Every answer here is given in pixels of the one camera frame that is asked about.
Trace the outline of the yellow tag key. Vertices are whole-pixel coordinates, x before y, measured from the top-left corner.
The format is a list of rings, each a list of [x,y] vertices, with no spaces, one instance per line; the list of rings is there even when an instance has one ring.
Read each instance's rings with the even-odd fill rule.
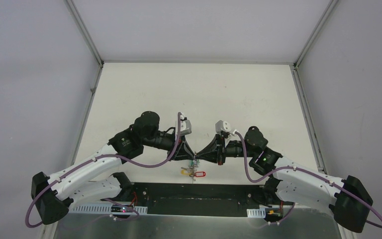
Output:
[[[182,167],[181,168],[181,174],[182,175],[186,175],[186,176],[193,176],[194,174],[194,170],[192,168],[185,168],[185,167]]]

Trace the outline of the red tag key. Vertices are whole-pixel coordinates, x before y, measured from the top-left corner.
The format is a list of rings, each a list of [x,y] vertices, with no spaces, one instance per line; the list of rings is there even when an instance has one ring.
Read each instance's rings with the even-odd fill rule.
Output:
[[[204,171],[196,171],[196,172],[194,172],[194,175],[193,175],[194,177],[205,177],[206,176],[206,172],[204,172]]]

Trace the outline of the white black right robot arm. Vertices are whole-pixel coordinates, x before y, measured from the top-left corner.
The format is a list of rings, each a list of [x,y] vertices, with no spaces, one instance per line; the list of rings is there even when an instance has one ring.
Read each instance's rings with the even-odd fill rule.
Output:
[[[268,147],[256,126],[245,135],[228,127],[218,129],[212,142],[196,158],[223,165],[227,157],[242,157],[245,172],[263,176],[263,199],[269,204],[292,202],[333,217],[340,226],[361,233],[367,223],[372,197],[360,179],[343,179],[310,170]]]

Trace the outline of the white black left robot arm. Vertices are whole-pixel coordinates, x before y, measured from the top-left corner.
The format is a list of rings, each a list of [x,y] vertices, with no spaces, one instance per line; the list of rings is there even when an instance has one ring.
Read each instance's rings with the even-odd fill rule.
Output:
[[[157,168],[169,161],[192,160],[194,154],[185,136],[191,134],[191,121],[181,112],[177,114],[173,133],[159,130],[160,117],[156,112],[143,112],[127,129],[117,133],[88,158],[58,172],[46,175],[39,172],[32,177],[31,198],[25,224],[28,228],[49,225],[61,220],[76,206],[94,200],[117,198],[127,201],[132,194],[130,181],[124,173],[113,173],[104,180],[93,179],[125,163]],[[167,158],[156,164],[135,161],[144,147],[167,152]]]

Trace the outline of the black robot base mount plate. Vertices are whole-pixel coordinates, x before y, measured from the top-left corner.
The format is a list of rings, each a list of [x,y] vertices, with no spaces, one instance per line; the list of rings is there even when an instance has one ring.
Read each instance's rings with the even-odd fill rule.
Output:
[[[112,200],[134,201],[151,215],[210,217],[246,217],[248,209],[281,205],[258,185],[134,183]]]

